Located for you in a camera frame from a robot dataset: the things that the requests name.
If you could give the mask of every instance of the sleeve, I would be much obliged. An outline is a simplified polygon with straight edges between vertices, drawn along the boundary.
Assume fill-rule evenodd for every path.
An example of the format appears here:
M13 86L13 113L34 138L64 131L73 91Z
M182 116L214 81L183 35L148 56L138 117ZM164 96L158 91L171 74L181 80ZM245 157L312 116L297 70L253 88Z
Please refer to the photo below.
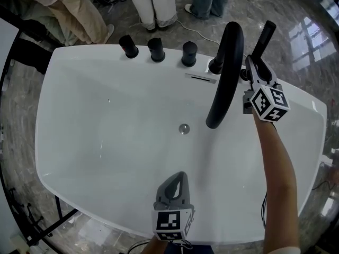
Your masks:
M300 254L300 248L296 247L286 247L286 248L279 248L270 252L269 254Z

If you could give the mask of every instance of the black knob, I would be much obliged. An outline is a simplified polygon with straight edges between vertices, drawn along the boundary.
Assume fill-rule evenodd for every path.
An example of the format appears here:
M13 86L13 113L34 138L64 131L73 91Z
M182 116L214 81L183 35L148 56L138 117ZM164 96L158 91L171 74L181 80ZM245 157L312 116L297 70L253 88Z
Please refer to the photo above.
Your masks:
M165 52L160 38L150 39L147 43L150 57L154 62L161 62L165 59Z
M198 47L195 43L188 41L182 47L182 58L181 62L186 67L192 67L197 59L195 58L197 55Z
M128 58L134 58L138 55L139 50L133 42L130 35L126 35L120 38L119 45L125 51Z

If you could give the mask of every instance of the human arm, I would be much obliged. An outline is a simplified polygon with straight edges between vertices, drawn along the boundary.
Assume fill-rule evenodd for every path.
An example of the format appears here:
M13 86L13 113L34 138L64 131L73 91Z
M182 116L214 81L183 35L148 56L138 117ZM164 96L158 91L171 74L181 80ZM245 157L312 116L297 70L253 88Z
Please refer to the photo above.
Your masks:
M159 241L155 236L153 236L141 254L164 254L167 245L167 241Z
M267 184L264 254L284 247L299 247L297 183L291 159L270 122L253 110L263 154Z

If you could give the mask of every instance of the beige pants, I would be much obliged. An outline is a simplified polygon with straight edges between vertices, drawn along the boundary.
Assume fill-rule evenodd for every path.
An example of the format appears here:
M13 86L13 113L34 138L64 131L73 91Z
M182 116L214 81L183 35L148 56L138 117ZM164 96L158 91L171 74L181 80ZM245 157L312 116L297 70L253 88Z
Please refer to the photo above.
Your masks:
M108 29L90 0L58 0L49 8L60 26L70 29L81 41L104 42Z

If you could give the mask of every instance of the black faucet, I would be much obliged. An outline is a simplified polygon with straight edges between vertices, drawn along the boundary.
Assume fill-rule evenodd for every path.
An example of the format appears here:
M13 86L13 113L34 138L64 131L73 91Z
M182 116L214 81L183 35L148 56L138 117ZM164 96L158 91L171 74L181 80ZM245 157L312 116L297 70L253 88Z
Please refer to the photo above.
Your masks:
M244 35L241 26L229 22L222 35L217 56L208 67L213 74L221 74L213 104L206 119L206 125L217 128L231 105L238 85L244 54Z

